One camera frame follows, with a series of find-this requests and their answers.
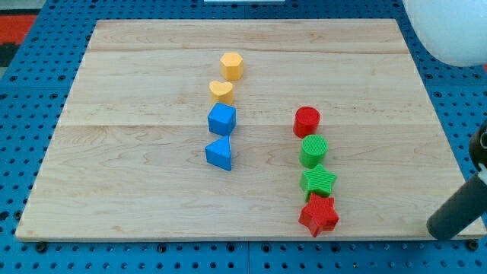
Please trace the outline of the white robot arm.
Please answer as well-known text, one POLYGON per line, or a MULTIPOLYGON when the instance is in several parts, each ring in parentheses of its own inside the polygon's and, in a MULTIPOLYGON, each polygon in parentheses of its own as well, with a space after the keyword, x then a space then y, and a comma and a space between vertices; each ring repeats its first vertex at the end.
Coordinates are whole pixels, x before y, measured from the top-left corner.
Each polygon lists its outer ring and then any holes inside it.
MULTIPOLYGON (((486 0, 403 0, 422 45, 437 60, 452 66, 486 64, 486 0)), ((477 169, 433 215, 427 229, 450 240, 486 212, 486 123, 469 141, 477 169)))

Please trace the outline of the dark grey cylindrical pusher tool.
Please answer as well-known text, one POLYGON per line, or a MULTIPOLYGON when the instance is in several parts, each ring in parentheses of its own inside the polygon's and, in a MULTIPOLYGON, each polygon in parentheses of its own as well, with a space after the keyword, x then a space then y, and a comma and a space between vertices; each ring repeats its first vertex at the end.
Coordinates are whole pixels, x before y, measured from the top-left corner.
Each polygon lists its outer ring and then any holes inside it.
POLYGON ((450 240, 486 212, 486 121, 469 141, 469 156, 477 172, 427 220, 435 239, 450 240))

